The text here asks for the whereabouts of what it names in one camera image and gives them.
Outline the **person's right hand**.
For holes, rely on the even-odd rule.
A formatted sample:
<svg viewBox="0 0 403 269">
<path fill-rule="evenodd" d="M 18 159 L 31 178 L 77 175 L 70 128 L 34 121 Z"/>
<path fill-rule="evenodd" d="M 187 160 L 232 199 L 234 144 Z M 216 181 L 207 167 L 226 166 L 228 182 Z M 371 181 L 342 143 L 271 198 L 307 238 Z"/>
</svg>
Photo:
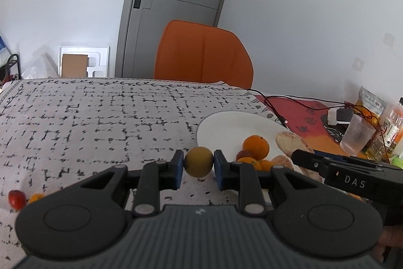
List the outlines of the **person's right hand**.
<svg viewBox="0 0 403 269">
<path fill-rule="evenodd" d="M 403 228 L 402 226 L 384 227 L 376 246 L 372 251 L 372 255 L 379 262 L 383 262 L 387 247 L 402 248 L 403 245 Z"/>
</svg>

